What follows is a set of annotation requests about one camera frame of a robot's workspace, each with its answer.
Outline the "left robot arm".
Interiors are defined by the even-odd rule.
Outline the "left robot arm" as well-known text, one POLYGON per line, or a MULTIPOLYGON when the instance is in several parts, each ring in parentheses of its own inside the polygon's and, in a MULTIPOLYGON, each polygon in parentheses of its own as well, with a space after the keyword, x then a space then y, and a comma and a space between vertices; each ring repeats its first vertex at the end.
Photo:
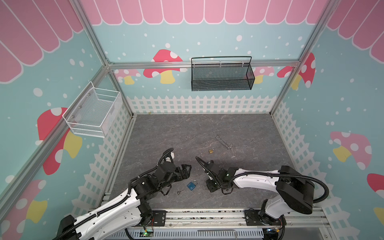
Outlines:
POLYGON ((154 168, 131 179, 127 189, 106 204, 76 218, 64 217, 55 238, 104 240, 129 227, 145 227, 153 219, 148 201, 158 193, 168 195, 173 183, 190 177, 192 166, 182 164, 177 167, 172 153, 172 148, 166 150, 154 168))

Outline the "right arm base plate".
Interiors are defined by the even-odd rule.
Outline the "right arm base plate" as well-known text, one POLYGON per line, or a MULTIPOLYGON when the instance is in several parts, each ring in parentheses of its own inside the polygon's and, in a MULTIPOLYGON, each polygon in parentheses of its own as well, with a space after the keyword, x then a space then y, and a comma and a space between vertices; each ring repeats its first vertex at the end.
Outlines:
POLYGON ((247 226, 285 226, 286 220, 283 216, 275 219, 262 210, 248 209, 244 211, 247 226))

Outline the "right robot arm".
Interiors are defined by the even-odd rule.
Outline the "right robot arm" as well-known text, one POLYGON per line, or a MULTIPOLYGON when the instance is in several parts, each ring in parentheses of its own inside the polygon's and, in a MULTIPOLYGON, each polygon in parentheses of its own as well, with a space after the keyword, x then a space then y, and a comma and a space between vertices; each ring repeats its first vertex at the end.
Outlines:
POLYGON ((330 193, 328 186, 313 177, 304 176, 289 166, 274 171, 248 171, 240 168, 220 168, 213 161, 196 157, 208 175, 207 188, 211 193, 221 190, 229 195, 234 189, 261 189, 277 194, 266 199, 260 210, 249 209, 245 217, 249 226, 285 226, 285 215, 294 211, 304 215, 313 212, 316 203, 324 201, 330 193))

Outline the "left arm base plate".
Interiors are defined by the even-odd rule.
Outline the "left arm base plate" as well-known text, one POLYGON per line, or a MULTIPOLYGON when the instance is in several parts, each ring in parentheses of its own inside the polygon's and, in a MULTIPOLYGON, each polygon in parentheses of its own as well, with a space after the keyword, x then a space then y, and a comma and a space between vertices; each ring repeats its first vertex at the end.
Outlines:
POLYGON ((153 227, 164 227, 166 222, 167 211, 150 211, 142 216, 140 222, 141 226, 153 226, 153 227))

